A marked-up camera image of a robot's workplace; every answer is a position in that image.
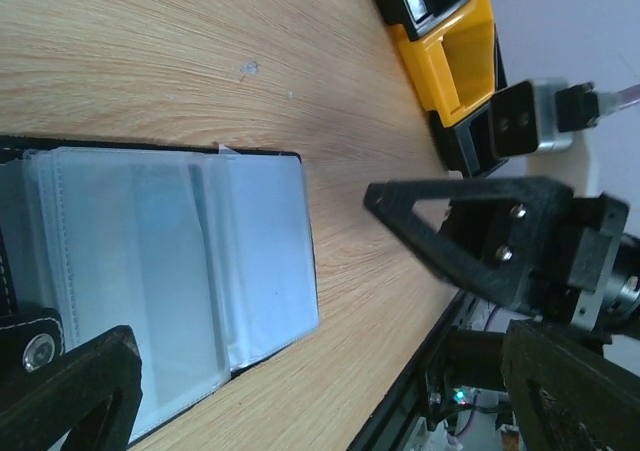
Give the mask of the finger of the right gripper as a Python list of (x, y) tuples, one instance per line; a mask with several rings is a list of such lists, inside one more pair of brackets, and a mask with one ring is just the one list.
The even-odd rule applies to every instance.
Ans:
[(573, 197), (547, 177), (429, 179), (371, 183), (363, 204), (437, 278), (536, 316), (544, 254)]

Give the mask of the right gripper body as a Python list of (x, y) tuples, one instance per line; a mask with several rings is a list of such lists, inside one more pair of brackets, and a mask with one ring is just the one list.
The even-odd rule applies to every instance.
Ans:
[(552, 225), (529, 273), (530, 313), (594, 334), (639, 338), (639, 238), (629, 205), (574, 198)]

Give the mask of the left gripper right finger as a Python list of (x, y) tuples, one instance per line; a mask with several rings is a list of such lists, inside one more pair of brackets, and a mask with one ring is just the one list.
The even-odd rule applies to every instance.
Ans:
[(639, 377), (556, 329), (511, 322), (501, 372), (528, 450), (639, 448)]

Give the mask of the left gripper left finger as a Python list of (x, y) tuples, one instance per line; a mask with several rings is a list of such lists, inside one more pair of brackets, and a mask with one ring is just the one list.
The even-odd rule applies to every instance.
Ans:
[(116, 326), (29, 372), (1, 340), (1, 448), (125, 450), (143, 396), (132, 329)]

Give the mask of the black leather card holder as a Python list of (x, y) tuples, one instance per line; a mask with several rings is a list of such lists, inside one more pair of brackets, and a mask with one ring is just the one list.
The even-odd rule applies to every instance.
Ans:
[(1, 340), (32, 372), (130, 327), (128, 447), (318, 324), (297, 154), (2, 138)]

